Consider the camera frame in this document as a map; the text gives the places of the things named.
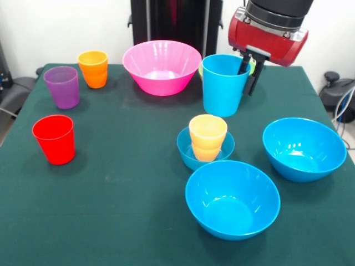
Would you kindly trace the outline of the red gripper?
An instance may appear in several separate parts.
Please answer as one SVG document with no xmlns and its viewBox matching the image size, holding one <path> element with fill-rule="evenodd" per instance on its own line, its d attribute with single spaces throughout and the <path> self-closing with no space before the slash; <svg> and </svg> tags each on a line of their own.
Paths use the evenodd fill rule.
<svg viewBox="0 0 355 266">
<path fill-rule="evenodd" d="M 229 26 L 229 45 L 241 51 L 251 51 L 267 57 L 267 60 L 288 67 L 294 63 L 308 38 L 308 30 L 300 28 L 287 32 L 268 28 L 251 19 L 245 7 L 239 7 Z M 247 72 L 251 54 L 243 53 L 238 75 Z M 251 96 L 263 70 L 265 57 L 256 57 L 254 71 L 247 78 L 243 95 Z"/>
</svg>

